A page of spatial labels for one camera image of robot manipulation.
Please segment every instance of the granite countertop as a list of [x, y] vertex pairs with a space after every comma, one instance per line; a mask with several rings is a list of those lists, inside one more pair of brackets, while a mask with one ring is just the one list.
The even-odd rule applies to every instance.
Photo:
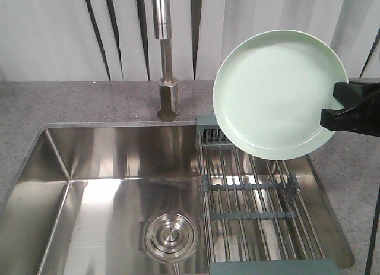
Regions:
[[[213, 111], [212, 81], [179, 83], [180, 121]], [[38, 128], [51, 122], [158, 121], [156, 82], [0, 83], [0, 205]], [[380, 140], [336, 133], [311, 160], [363, 274], [380, 178]], [[380, 239], [372, 274], [380, 274]]]

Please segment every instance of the curtain fold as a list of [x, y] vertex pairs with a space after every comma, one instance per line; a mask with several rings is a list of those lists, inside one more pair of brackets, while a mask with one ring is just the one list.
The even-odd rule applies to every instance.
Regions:
[[331, 47], [349, 77], [363, 70], [380, 27], [379, 5], [380, 0], [344, 0]]
[[380, 31], [376, 38], [376, 44], [371, 56], [368, 59], [367, 66], [362, 74], [362, 77], [375, 78], [380, 76]]
[[[380, 48], [373, 46], [380, 0], [197, 1], [201, 5], [195, 7], [192, 0], [170, 0], [173, 75], [179, 80], [214, 79], [238, 44], [274, 29], [320, 38], [341, 58], [349, 77], [380, 77]], [[200, 19], [192, 17], [192, 6], [197, 14], [201, 8]], [[162, 76], [151, 0], [0, 0], [0, 16], [0, 80]]]
[[[227, 55], [241, 42], [259, 33], [275, 29], [293, 29], [308, 32], [328, 45], [331, 43], [341, 11], [343, 0], [216, 0], [212, 5], [203, 1], [201, 32], [197, 55], [197, 78], [214, 79], [217, 70]], [[216, 33], [222, 31], [222, 45], [218, 61], [207, 67], [207, 56], [215, 56], [216, 50], [209, 47], [214, 44], [213, 35], [207, 33], [211, 24], [209, 11], [215, 11], [216, 5], [223, 17], [223, 24], [216, 21]]]
[[115, 35], [110, 19], [110, 9], [107, 0], [90, 0], [91, 6], [99, 30], [101, 43], [104, 48], [104, 54], [107, 60], [107, 67], [110, 73], [110, 79], [113, 81], [122, 81], [121, 62], [118, 57], [118, 48], [115, 43]]
[[108, 80], [85, 0], [0, 0], [7, 81]]
[[219, 69], [225, 0], [203, 0], [195, 79], [212, 80]]
[[148, 80], [136, 0], [113, 0], [123, 80]]

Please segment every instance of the sink drain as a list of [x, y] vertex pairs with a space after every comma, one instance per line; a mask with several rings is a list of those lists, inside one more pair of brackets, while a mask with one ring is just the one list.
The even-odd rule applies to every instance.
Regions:
[[196, 225], [181, 214], [163, 214], [155, 218], [145, 233], [148, 254], [164, 263], [187, 259], [197, 240]]

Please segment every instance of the plate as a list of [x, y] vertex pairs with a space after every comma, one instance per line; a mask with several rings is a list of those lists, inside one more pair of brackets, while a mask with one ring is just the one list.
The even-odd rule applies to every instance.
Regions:
[[348, 81], [324, 42], [294, 30], [254, 36], [222, 63], [213, 88], [216, 119], [241, 150], [264, 159], [306, 155], [334, 134], [320, 126], [321, 110], [341, 109], [334, 84]]

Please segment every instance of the stainless steel sink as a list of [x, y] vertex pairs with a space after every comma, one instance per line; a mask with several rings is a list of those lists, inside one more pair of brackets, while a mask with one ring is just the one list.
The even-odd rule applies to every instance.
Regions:
[[[0, 273], [207, 273], [195, 133], [194, 125], [156, 123], [41, 129], [0, 215]], [[305, 165], [290, 163], [296, 171]], [[352, 265], [310, 167], [298, 174], [325, 250], [341, 267]]]

